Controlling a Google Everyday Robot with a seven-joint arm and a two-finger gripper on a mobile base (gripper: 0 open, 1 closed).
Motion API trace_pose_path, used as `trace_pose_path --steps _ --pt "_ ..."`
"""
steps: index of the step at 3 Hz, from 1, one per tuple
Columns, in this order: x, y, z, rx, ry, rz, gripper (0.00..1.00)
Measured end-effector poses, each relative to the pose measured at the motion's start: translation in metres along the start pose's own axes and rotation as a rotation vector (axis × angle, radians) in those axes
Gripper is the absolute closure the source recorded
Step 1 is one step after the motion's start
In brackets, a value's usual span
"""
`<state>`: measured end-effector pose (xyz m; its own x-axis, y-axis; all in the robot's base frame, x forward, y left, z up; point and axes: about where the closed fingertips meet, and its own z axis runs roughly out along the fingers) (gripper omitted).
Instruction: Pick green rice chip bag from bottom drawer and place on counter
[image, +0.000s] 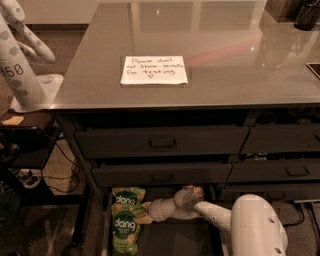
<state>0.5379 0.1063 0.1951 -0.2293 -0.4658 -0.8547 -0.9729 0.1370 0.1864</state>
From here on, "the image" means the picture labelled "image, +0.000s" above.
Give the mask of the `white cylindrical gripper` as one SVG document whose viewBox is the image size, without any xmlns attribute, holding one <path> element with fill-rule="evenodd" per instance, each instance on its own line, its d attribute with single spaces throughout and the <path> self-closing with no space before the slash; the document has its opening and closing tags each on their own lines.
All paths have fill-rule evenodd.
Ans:
<svg viewBox="0 0 320 256">
<path fill-rule="evenodd" d="M 151 224 L 153 221 L 162 222 L 168 218 L 178 219 L 181 215 L 178 207 L 175 204 L 173 198 L 171 199 L 157 199 L 152 201 L 147 201 L 141 204 L 145 209 L 148 209 L 148 213 L 143 213 L 134 218 L 137 224 Z"/>
</svg>

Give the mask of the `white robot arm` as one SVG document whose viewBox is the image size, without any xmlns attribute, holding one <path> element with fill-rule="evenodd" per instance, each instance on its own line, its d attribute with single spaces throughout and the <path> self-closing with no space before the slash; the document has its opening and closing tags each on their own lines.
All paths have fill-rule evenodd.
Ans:
<svg viewBox="0 0 320 256">
<path fill-rule="evenodd" d="M 173 198 L 146 202 L 143 208 L 134 218 L 137 224 L 203 218 L 231 235 L 233 256 L 286 256 L 287 233 L 274 208 L 258 195 L 242 195 L 227 209 L 183 189 Z"/>
</svg>

